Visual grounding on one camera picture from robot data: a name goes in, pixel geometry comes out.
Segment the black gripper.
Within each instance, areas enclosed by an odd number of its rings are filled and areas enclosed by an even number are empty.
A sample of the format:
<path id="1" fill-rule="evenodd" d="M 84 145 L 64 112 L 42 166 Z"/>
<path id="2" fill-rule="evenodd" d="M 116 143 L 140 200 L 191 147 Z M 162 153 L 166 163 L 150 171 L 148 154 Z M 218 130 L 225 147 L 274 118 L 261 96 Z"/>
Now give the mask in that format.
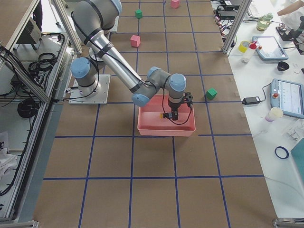
<path id="1" fill-rule="evenodd" d="M 172 113 L 172 120 L 177 121 L 178 120 L 178 109 L 181 106 L 182 102 L 173 103 L 171 101 L 168 101 L 168 106 L 171 108 Z"/>

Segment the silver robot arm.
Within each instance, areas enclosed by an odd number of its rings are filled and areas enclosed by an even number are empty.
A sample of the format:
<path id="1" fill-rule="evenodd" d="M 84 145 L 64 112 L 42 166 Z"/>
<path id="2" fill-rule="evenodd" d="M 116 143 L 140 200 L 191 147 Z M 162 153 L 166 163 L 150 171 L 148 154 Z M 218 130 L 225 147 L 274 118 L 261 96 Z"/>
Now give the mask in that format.
<path id="1" fill-rule="evenodd" d="M 91 54 L 73 61 L 73 76 L 79 86 L 90 86 L 88 80 L 94 78 L 99 69 L 108 66 L 132 92 L 132 101 L 139 107 L 144 107 L 160 89 L 167 90 L 171 112 L 162 116 L 178 120 L 178 109 L 182 104 L 192 107 L 190 93 L 185 92 L 185 76 L 153 66 L 148 71 L 147 80 L 142 80 L 106 37 L 121 12 L 122 5 L 118 0 L 82 0 L 77 4 L 71 18 L 79 38 L 91 49 Z"/>

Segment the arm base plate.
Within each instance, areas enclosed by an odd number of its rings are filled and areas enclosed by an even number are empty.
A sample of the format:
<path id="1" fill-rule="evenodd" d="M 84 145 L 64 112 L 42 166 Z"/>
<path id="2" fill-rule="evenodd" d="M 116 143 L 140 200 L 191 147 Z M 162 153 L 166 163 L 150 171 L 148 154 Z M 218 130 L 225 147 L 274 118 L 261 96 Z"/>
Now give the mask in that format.
<path id="1" fill-rule="evenodd" d="M 76 79 L 71 90 L 68 103 L 70 105 L 107 105 L 108 90 L 111 76 L 95 74 L 95 82 L 89 87 L 81 87 Z"/>

